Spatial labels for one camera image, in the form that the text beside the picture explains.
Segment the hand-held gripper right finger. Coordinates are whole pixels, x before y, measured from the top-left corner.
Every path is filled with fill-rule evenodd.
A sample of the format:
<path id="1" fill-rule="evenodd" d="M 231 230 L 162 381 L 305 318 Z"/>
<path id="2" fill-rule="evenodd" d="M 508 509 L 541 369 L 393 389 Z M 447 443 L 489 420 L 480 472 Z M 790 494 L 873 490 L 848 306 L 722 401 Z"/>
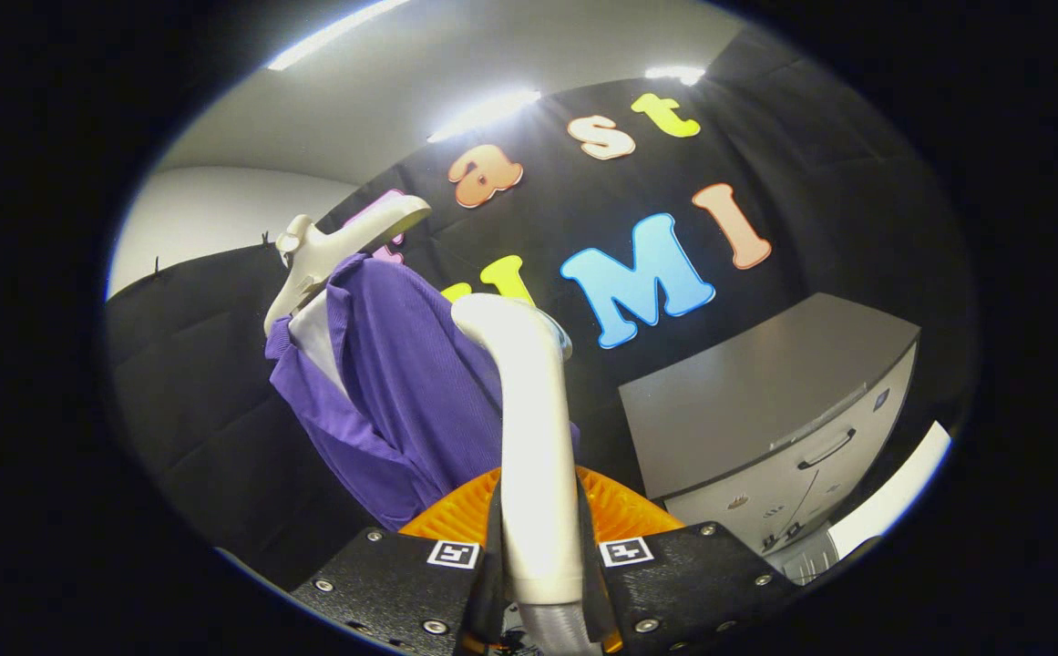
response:
<path id="1" fill-rule="evenodd" d="M 586 466 L 576 482 L 583 611 L 607 655 L 728 655 L 802 599 L 715 520 L 683 523 Z"/>

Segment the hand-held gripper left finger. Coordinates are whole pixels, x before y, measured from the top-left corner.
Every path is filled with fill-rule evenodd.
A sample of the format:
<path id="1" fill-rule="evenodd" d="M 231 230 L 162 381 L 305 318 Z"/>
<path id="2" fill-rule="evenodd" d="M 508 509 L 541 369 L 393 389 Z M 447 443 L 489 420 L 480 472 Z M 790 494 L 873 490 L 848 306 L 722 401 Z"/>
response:
<path id="1" fill-rule="evenodd" d="M 478 475 L 403 530 L 359 531 L 292 599 L 384 655 L 484 655 L 503 627 L 499 477 Z"/>

